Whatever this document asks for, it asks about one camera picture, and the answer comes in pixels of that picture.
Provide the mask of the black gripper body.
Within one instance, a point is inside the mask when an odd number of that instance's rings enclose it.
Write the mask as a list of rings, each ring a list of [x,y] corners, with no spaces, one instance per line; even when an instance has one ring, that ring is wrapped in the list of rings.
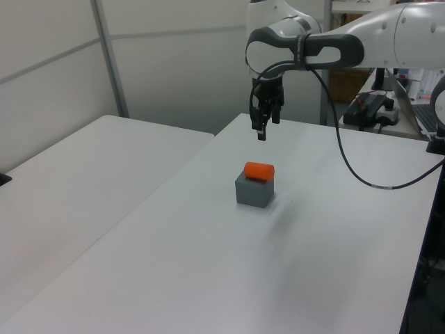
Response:
[[[284,88],[283,78],[274,79],[253,79],[252,87],[254,88],[254,96],[258,100],[258,104],[266,102],[278,105],[284,105]]]

